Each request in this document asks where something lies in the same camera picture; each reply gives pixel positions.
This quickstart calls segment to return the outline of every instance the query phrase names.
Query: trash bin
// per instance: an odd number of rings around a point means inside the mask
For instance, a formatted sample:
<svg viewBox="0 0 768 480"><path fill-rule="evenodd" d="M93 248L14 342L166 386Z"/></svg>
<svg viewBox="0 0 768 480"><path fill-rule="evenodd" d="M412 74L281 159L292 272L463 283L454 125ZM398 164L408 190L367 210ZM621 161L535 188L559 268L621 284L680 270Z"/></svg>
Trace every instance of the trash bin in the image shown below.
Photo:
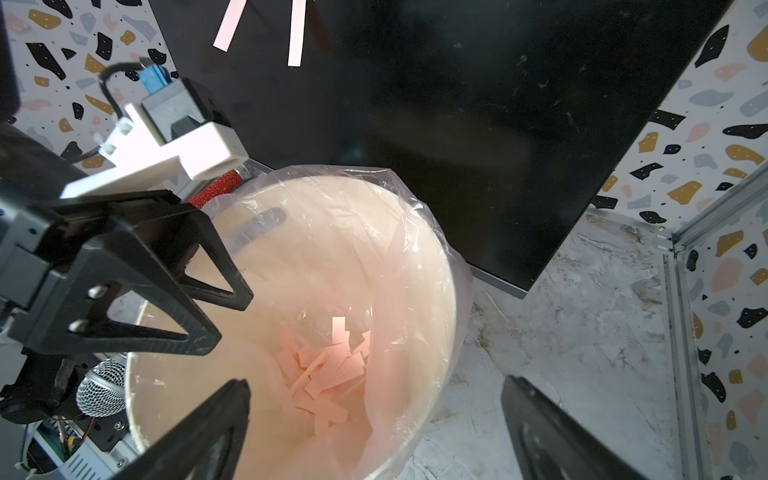
<svg viewBox="0 0 768 480"><path fill-rule="evenodd" d="M469 268L427 206L390 170L304 166L252 180L204 211L253 302L243 312L199 302L222 334L207 356L129 355L127 412L140 449L227 380L247 379L236 478L394 478L455 365L472 304ZM202 249L187 274L228 288ZM330 346L333 317L346 319L350 349L369 331L369 349L364 376L322 394L346 421L317 433L277 359L286 336L301 349ZM139 323L183 332L151 304Z"/></svg>

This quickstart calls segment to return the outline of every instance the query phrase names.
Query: patterned wall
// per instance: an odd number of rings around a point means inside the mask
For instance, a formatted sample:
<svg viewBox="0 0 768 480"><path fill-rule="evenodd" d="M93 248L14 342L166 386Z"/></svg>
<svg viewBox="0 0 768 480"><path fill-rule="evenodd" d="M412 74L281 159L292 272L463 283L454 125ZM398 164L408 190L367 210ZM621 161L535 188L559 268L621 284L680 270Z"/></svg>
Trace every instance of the patterned wall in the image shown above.
<svg viewBox="0 0 768 480"><path fill-rule="evenodd" d="M768 2L735 0L593 204L676 231L768 156Z"/></svg>
<svg viewBox="0 0 768 480"><path fill-rule="evenodd" d="M714 478L768 478L768 200L689 252Z"/></svg>
<svg viewBox="0 0 768 480"><path fill-rule="evenodd" d="M114 127L97 83L106 65L151 57L176 75L147 0L2 0L2 9L22 100L12 123L64 158ZM119 104L147 96L135 72L109 87ZM111 165L96 156L79 166L92 174Z"/></svg>

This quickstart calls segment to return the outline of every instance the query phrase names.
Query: microphone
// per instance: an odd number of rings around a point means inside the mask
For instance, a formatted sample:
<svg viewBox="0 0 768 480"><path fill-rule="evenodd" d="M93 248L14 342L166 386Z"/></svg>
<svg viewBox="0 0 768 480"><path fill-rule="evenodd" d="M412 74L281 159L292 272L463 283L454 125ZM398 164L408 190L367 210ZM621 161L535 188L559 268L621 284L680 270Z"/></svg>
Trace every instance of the microphone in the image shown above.
<svg viewBox="0 0 768 480"><path fill-rule="evenodd" d="M113 359L88 370L75 395L78 408L90 417L108 417L125 409L125 367Z"/></svg>

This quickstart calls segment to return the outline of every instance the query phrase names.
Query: red glitter handle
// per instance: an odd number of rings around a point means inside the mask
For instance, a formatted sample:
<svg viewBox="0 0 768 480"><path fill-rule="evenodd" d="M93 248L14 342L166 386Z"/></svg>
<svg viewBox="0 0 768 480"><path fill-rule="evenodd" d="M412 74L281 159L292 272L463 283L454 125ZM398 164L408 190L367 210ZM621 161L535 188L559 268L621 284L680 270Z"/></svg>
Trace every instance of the red glitter handle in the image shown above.
<svg viewBox="0 0 768 480"><path fill-rule="evenodd" d="M229 192L234 191L234 189L242 183L243 178L240 174L235 170L230 170L221 177L218 177L211 185L205 187L200 193L192 197L188 203L197 208L201 208L212 198L218 197L221 194L228 194Z"/></svg>

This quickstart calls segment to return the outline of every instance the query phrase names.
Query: marble floor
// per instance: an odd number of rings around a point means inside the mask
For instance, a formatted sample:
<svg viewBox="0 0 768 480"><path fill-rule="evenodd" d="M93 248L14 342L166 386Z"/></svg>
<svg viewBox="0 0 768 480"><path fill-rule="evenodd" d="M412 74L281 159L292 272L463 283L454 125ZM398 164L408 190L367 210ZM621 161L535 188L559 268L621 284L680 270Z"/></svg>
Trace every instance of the marble floor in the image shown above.
<svg viewBox="0 0 768 480"><path fill-rule="evenodd" d="M476 280L456 371L399 479L520 478L499 402L508 374L648 478L673 478L660 265L649 233L587 214L524 300Z"/></svg>

